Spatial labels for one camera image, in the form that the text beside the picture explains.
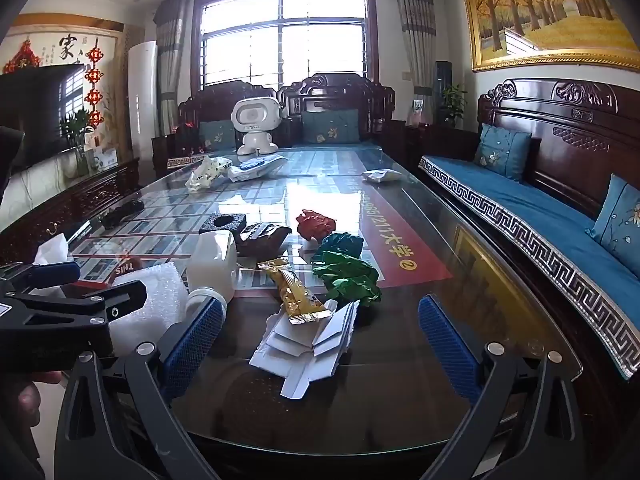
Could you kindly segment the person left hand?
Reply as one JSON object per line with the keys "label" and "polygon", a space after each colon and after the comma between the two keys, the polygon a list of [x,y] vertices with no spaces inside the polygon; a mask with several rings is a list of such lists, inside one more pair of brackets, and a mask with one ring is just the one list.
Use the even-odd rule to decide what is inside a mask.
{"label": "person left hand", "polygon": [[57,385],[61,380],[61,372],[40,372],[1,379],[1,419],[17,448],[30,460],[39,457],[32,438],[32,427],[40,421],[41,396],[36,383]]}

